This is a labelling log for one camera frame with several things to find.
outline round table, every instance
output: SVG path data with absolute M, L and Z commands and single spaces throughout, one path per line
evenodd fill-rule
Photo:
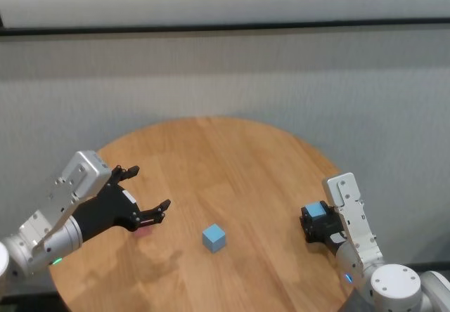
M 304 241 L 300 207 L 326 200 L 338 170 L 280 129 L 242 119 L 170 121 L 99 152 L 139 165 L 122 182 L 141 210 L 169 198 L 148 235 L 114 227 L 51 267 L 72 312 L 337 311 L 347 298 L 325 249 Z M 212 254 L 202 231 L 217 223 L 227 246 Z

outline light blue block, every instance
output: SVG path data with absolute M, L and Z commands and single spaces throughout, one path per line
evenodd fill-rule
M 311 203 L 304 206 L 312 219 L 317 219 L 320 216 L 326 215 L 325 209 L 320 202 Z
M 217 224 L 213 224 L 203 231 L 202 240 L 203 245 L 212 253 L 219 251 L 226 245 L 225 232 Z

